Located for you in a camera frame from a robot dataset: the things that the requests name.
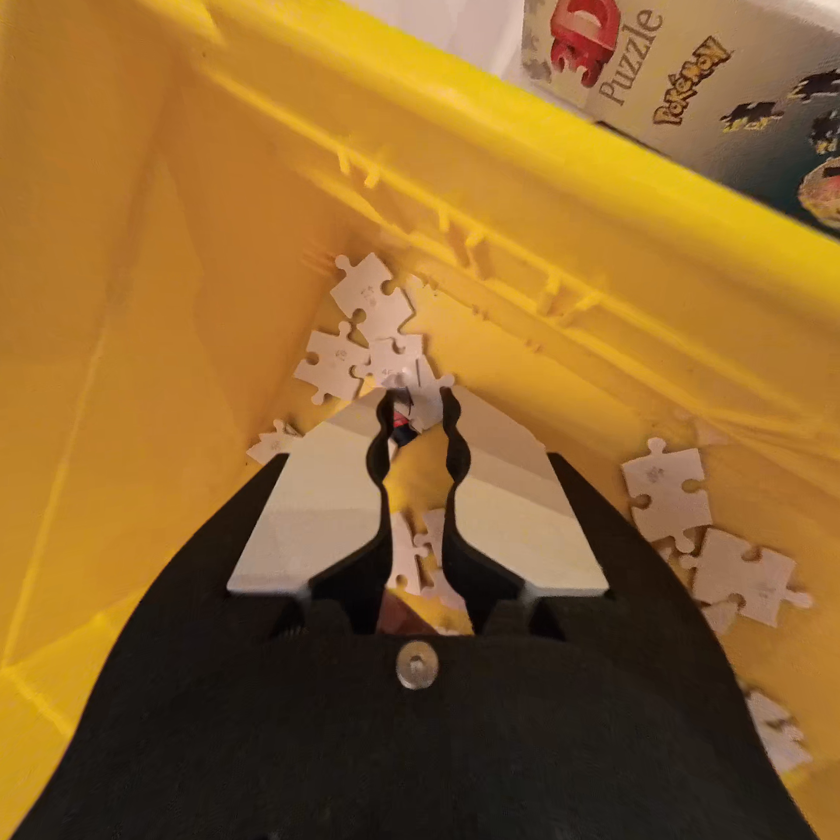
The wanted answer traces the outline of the yellow plastic bin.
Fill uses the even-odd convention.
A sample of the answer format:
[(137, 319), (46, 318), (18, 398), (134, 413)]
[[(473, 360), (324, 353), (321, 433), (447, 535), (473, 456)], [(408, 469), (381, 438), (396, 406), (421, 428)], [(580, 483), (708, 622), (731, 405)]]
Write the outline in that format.
[(130, 609), (258, 472), (376, 253), (437, 376), (617, 510), (700, 445), (814, 606), (723, 638), (838, 839), (838, 240), (341, 2), (1, 2), (1, 839)]

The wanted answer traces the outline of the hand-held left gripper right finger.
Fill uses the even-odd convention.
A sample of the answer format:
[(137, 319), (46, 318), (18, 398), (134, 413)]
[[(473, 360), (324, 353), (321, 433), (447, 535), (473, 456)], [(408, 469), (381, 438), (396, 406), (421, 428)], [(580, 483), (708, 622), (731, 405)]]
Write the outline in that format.
[(464, 386), (443, 388), (451, 478), (441, 565), (481, 635), (501, 603), (600, 598), (608, 583), (557, 478), (526, 428)]

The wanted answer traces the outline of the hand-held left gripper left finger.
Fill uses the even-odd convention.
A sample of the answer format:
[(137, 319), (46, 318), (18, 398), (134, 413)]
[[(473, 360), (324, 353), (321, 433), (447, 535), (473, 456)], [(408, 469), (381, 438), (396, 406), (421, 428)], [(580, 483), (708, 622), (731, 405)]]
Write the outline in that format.
[(374, 389), (294, 445), (227, 580), (230, 595), (336, 602), (356, 633), (376, 632), (393, 570), (384, 489), (393, 420), (393, 393)]

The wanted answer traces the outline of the white puzzle pieces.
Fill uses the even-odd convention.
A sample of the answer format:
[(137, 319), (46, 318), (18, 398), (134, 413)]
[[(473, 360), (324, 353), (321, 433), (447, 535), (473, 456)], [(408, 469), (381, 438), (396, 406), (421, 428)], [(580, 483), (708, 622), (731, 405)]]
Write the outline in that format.
[[(347, 319), (363, 313), (358, 330), (366, 346), (350, 339), (348, 320), (337, 333), (311, 333), (307, 353), (314, 360), (301, 360), (294, 378), (317, 389), (313, 402), (334, 396), (351, 405), (374, 389), (426, 386), (431, 378), (440, 379), (427, 363), (423, 338), (401, 332), (414, 309), (403, 289), (384, 290), (393, 273), (383, 260), (370, 253), (353, 263), (341, 255), (334, 263), (341, 279), (331, 298)], [(277, 423), (276, 435), (261, 436), (248, 456), (257, 459), (256, 452), (264, 449), (261, 463), (267, 465), (268, 455), (287, 458), (301, 438), (286, 436), (291, 448), (281, 450), (283, 426)], [(646, 500), (631, 513), (634, 525), (584, 480), (560, 475), (558, 456), (548, 458), (608, 590), (591, 599), (546, 598), (534, 602), (528, 613), (523, 605), (501, 603), (481, 635), (471, 628), (471, 638), (488, 638), (491, 620), (511, 613), (514, 629), (534, 638), (558, 636), (578, 648), (593, 640), (617, 643), (621, 655), (640, 653), (643, 665), (653, 665), (654, 655), (660, 655), (666, 678), (677, 676), (677, 665), (688, 668), (680, 688), (687, 689), (690, 700), (700, 700), (701, 710), (711, 712), (713, 723), (723, 723), (723, 699), (731, 695), (736, 679), (716, 633), (731, 625), (740, 608), (768, 626), (776, 625), (783, 602), (810, 608), (811, 598), (790, 588), (793, 562), (777, 553), (750, 560), (743, 540), (713, 528), (706, 493), (684, 489), (686, 482), (704, 479), (696, 449), (668, 452), (664, 440), (650, 439), (647, 455), (621, 468), (631, 499)], [(424, 516), (427, 532), (418, 542), (401, 515), (390, 515), (393, 570), (384, 595), (403, 576), (414, 598), (428, 593), (447, 609), (467, 615), (441, 565), (444, 513), (446, 508)], [(718, 680), (728, 686), (720, 700), (700, 692), (713, 688), (714, 669), (726, 672)]]

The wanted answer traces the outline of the blue puzzle box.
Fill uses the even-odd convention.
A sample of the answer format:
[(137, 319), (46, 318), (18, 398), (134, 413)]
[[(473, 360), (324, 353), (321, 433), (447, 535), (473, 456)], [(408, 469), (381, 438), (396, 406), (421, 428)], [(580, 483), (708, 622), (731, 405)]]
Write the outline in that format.
[(521, 60), (593, 122), (838, 238), (838, 2), (524, 2)]

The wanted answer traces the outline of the single colourful-faced jigsaw piece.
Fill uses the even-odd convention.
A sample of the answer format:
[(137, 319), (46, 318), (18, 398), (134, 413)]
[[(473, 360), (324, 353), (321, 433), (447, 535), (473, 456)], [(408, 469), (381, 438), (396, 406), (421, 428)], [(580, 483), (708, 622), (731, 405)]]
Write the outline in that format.
[(390, 386), (393, 393), (393, 432), (390, 440), (401, 449), (443, 420), (441, 389), (456, 385), (453, 375), (431, 378), (426, 386)]

